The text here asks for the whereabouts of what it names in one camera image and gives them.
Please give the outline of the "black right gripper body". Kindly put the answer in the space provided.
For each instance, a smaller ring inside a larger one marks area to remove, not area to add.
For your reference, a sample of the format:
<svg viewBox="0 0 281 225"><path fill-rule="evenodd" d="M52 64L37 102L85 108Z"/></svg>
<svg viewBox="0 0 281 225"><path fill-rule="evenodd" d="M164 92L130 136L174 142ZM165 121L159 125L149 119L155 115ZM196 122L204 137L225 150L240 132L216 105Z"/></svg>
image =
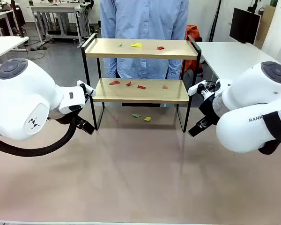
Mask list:
<svg viewBox="0 0 281 225"><path fill-rule="evenodd" d="M209 96L203 103L200 105L199 110L205 116L203 119L200 120L200 125L202 127L209 127L211 125L217 125L220 117L215 113L213 109L213 100L214 94Z"/></svg>

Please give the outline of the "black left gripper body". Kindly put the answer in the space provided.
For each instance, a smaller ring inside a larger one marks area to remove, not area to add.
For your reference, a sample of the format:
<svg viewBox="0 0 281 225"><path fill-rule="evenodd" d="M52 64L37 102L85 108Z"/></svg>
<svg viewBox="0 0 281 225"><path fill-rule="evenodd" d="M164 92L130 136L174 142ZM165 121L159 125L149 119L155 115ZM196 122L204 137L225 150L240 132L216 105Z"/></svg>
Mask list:
<svg viewBox="0 0 281 225"><path fill-rule="evenodd" d="M79 116L81 110L72 111L63 117L57 119L57 122L63 125L73 124L75 126L83 126L84 119Z"/></svg>

